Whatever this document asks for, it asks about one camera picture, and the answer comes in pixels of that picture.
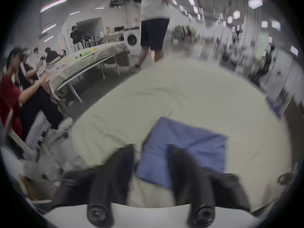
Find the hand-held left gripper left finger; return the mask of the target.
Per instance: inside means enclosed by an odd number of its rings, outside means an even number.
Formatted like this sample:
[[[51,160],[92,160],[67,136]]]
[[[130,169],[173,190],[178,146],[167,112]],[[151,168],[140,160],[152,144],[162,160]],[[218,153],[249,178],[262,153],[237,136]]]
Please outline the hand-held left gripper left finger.
[[[134,166],[134,146],[117,149],[103,165],[63,175],[51,209],[87,205],[87,219],[95,227],[112,227],[111,203],[126,205]]]

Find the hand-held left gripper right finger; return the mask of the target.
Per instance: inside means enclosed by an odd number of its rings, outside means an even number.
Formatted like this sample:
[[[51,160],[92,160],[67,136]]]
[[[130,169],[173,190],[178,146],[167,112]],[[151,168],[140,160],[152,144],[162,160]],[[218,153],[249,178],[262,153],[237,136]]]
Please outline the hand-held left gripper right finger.
[[[209,227],[215,220],[215,207],[250,212],[236,174],[200,167],[186,150],[172,144],[168,146],[168,169],[176,205],[191,205],[189,227]]]

